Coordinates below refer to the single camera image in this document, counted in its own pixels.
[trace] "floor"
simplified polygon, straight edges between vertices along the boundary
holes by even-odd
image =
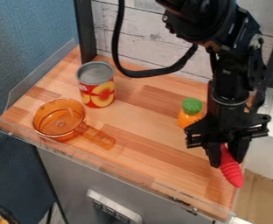
[[[252,223],[273,224],[273,180],[246,171],[235,212]]]

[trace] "wooden tabletop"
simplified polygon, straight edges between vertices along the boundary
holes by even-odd
[[[107,57],[98,56],[95,60],[113,65]],[[204,150],[186,148],[186,135],[177,125],[185,97],[202,100],[206,108],[206,84],[175,75],[131,79],[115,70],[116,101],[107,108],[87,108],[87,123],[116,139],[112,150],[104,150],[81,136],[62,144],[32,134],[35,133],[32,116],[41,104],[55,98],[81,100],[75,79],[80,63],[76,48],[3,113],[2,128],[18,133],[21,138],[42,141],[47,148],[96,165],[102,172],[145,187],[182,206],[191,204],[203,214],[225,220],[228,217],[225,211],[231,211],[235,202],[236,190],[220,170],[209,165]],[[140,69],[125,62],[123,65]],[[4,125],[4,121],[18,128]]]

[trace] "peach can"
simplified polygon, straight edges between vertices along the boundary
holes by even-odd
[[[82,102],[90,108],[106,108],[116,98],[113,67],[103,61],[82,65],[76,77],[80,82]]]

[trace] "black metal pole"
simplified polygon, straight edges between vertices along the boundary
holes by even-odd
[[[40,164],[40,168],[41,168],[41,170],[42,170],[42,172],[43,172],[43,175],[44,175],[44,177],[45,177],[46,183],[49,185],[49,188],[50,188],[50,190],[51,190],[51,192],[52,192],[52,195],[53,195],[53,197],[54,197],[54,199],[55,199],[55,203],[57,203],[57,206],[58,206],[58,208],[59,208],[59,212],[60,212],[60,214],[61,214],[61,216],[62,216],[62,218],[63,218],[63,221],[65,222],[65,224],[69,224],[69,222],[68,222],[68,220],[67,220],[67,217],[66,217],[66,215],[65,215],[65,213],[64,213],[63,207],[62,207],[62,205],[60,204],[60,200],[59,200],[59,198],[58,198],[58,195],[57,195],[57,193],[54,191],[53,183],[52,183],[52,181],[50,180],[50,178],[49,178],[49,176],[48,176],[48,173],[47,173],[47,171],[46,171],[46,168],[44,167],[43,162],[42,162],[42,159],[41,159],[41,157],[40,157],[40,155],[39,155],[39,153],[38,153],[38,149],[37,149],[37,147],[34,146],[34,145],[32,145],[31,147],[32,147],[33,153],[35,154],[36,159],[38,160],[38,163]]]
[[[97,55],[95,28],[91,0],[74,0],[78,38],[82,64]]]

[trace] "green bottle cap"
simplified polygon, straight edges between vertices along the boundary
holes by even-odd
[[[201,112],[203,103],[194,98],[185,98],[182,107],[187,115],[195,116]]]

